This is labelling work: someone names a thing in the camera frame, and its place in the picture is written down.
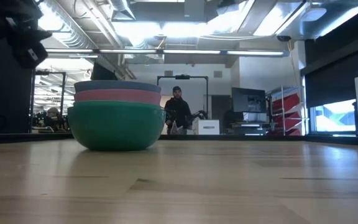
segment black jacket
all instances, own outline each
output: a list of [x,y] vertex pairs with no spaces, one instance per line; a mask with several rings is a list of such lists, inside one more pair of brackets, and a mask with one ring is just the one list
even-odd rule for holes
[[170,120],[172,123],[177,122],[177,126],[183,126],[187,128],[186,119],[191,116],[189,105],[182,98],[175,99],[171,98],[165,104],[167,110],[167,121]]

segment man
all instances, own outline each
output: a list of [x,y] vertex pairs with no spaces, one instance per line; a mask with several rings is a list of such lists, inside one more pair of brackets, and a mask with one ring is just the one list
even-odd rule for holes
[[168,126],[167,134],[171,134],[172,124],[176,121],[179,127],[183,126],[183,131],[177,134],[186,134],[187,118],[191,116],[189,105],[181,97],[181,89],[179,86],[173,87],[173,98],[167,101],[165,109],[168,111],[171,117],[167,118],[166,124]]

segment window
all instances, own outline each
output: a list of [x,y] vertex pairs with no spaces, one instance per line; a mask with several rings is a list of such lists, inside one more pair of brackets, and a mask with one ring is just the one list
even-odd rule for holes
[[313,108],[315,131],[355,131],[354,102],[347,100]]

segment ceiling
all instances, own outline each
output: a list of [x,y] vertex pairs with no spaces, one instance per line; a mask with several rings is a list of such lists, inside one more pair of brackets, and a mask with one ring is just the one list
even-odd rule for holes
[[[256,50],[286,50],[286,45],[279,42],[275,38],[275,35],[254,36],[255,32],[261,33],[258,32],[259,26],[264,23],[265,18],[269,18],[269,14],[271,14],[276,7],[283,6],[283,12],[285,12],[285,10],[292,10],[288,11],[288,16],[294,15],[297,10],[299,10],[299,13],[293,16],[294,20],[280,33],[280,35],[288,35],[294,40],[316,39],[321,34],[327,32],[327,28],[330,24],[343,17],[343,15],[346,15],[349,11],[355,9],[353,12],[358,12],[358,0],[254,1],[240,28],[231,32],[233,24],[238,24],[236,19],[238,19],[240,12],[225,12],[223,15],[216,17],[216,8],[219,0],[209,0],[206,3],[202,2],[202,5],[197,3],[203,0],[192,0],[194,3],[192,6],[194,6],[195,9],[201,7],[202,10],[199,10],[199,13],[188,9],[188,7],[186,8],[184,1],[131,0],[128,6],[133,12],[136,21],[113,18],[112,22],[110,0],[46,0],[45,2],[47,1],[59,3],[73,22],[79,25],[79,28],[85,32],[97,47],[105,49],[133,47],[133,45],[135,45],[135,36],[138,38],[142,37],[141,40],[144,40],[147,48],[160,46],[165,49],[229,50],[244,49],[244,46],[247,46],[247,49],[251,48]],[[106,35],[92,19],[90,11],[88,10],[89,6],[87,8],[87,2],[89,1],[96,1],[95,3],[98,5],[98,10],[101,15],[105,15],[107,21],[111,23],[110,26],[112,26],[114,30],[113,34],[110,32]],[[246,6],[248,1],[253,0],[238,0],[236,2],[240,3],[240,6],[241,4]],[[307,7],[300,8],[303,3],[305,5],[307,4]],[[303,20],[305,16],[309,15],[308,12],[312,10],[313,12],[319,11],[321,8],[326,9],[326,13],[321,18],[316,21]],[[176,27],[174,26],[170,31],[166,31],[165,25],[169,24],[169,22],[181,22],[181,24],[186,22],[186,24],[198,25],[200,22],[208,22],[206,24],[207,26],[209,26],[209,24],[217,24],[219,28],[216,28],[217,30],[213,31],[213,34],[199,36],[197,34],[202,33],[200,26],[190,29],[188,26],[187,28],[182,28],[179,24],[176,24]],[[154,29],[152,26],[147,26],[147,23],[158,24],[158,28]],[[274,24],[275,22],[274,20],[269,21],[267,19],[265,23]],[[159,34],[158,32],[176,32],[178,36],[166,36],[164,39],[163,37],[155,36]],[[45,41],[44,45],[46,48],[62,47],[60,43],[55,41]],[[126,60],[128,63],[225,63],[231,65],[236,58],[237,57],[234,56],[222,55],[165,55],[164,57],[135,55],[135,57],[132,56]]]

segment wood grain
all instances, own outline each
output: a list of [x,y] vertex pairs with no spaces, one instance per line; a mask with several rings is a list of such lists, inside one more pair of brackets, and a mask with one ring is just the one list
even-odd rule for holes
[[0,223],[358,223],[358,146],[0,144]]

